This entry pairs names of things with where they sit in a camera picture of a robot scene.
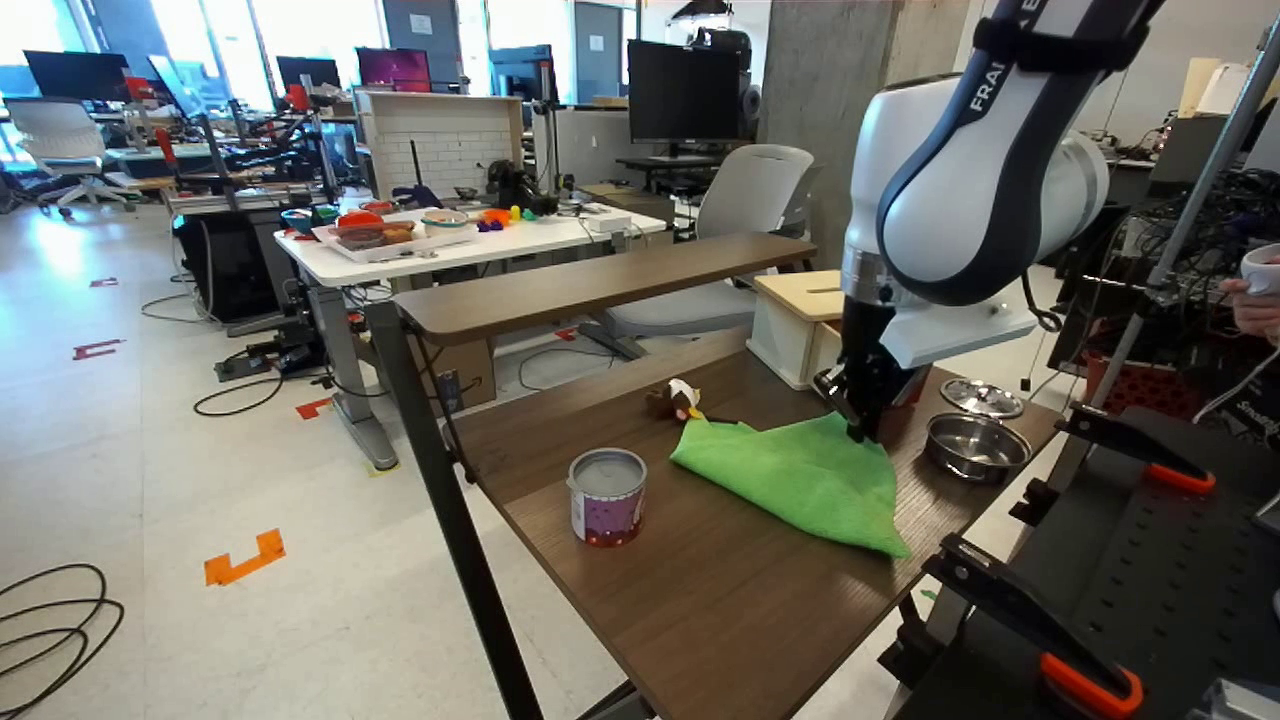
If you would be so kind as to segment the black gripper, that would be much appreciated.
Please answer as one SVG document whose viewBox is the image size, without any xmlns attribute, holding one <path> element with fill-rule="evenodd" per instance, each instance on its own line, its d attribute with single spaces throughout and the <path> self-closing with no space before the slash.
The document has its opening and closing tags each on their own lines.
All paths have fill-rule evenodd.
<svg viewBox="0 0 1280 720">
<path fill-rule="evenodd" d="M 898 368 L 885 349 L 892 308 L 847 301 L 840 316 L 840 356 L 811 376 L 811 389 L 847 420 L 852 438 L 894 445 L 920 389 L 924 368 Z"/>
</svg>

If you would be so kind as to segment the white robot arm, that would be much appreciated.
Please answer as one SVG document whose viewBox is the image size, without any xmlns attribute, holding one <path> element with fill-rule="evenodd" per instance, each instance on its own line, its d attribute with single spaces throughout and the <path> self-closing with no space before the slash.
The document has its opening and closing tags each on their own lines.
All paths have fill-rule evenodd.
<svg viewBox="0 0 1280 720">
<path fill-rule="evenodd" d="M 1070 122 L 1129 69 L 1162 0 L 994 0 L 956 74 L 871 97 L 843 228 L 843 350 L 829 380 L 856 438 L 931 358 L 1029 334 L 1011 283 L 1107 198 L 1107 159 Z"/>
</svg>

